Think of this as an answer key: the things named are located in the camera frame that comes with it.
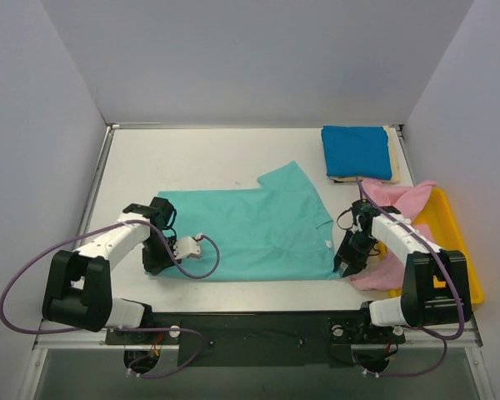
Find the teal t-shirt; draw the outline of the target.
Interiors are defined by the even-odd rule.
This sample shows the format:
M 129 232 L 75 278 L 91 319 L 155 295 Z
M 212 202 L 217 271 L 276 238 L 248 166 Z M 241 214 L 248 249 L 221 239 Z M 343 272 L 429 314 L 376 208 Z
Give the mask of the teal t-shirt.
M 204 276 L 210 281 L 332 280 L 333 219 L 296 162 L 268 172 L 252 189 L 165 191 L 177 211 L 178 236 L 204 233 L 198 260 L 162 271 L 167 278 Z

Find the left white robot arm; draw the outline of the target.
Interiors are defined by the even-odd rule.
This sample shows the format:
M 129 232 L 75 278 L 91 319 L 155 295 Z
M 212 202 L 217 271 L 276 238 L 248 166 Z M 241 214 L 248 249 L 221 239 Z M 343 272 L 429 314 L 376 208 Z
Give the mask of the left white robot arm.
M 170 230 L 176 215 L 166 198 L 154 197 L 147 206 L 132 203 L 122 210 L 117 227 L 72 251 L 58 251 L 47 277 L 43 318 L 91 332 L 125 328 L 135 343 L 149 341 L 155 323 L 146 317 L 148 305 L 114 297 L 111 272 L 139 245 L 146 272 L 157 275 L 173 267 L 171 252 L 177 236 L 162 240 L 157 232 Z

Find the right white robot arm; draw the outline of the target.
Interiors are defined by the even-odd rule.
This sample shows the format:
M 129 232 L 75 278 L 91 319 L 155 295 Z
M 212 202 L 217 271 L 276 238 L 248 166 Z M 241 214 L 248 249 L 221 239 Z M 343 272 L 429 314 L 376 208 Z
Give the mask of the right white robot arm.
M 352 226 L 346 229 L 334 257 L 334 271 L 343 278 L 360 273 L 376 243 L 383 243 L 404 266 L 401 295 L 371 302 L 369 312 L 355 321 L 357 335 L 374 341 L 385 327 L 426 332 L 430 327 L 456 323 L 455 333 L 433 335 L 445 340 L 461 337 L 472 316 L 465 256 L 429 241 L 393 206 L 380 207 L 364 198 L 355 201 L 349 211 Z

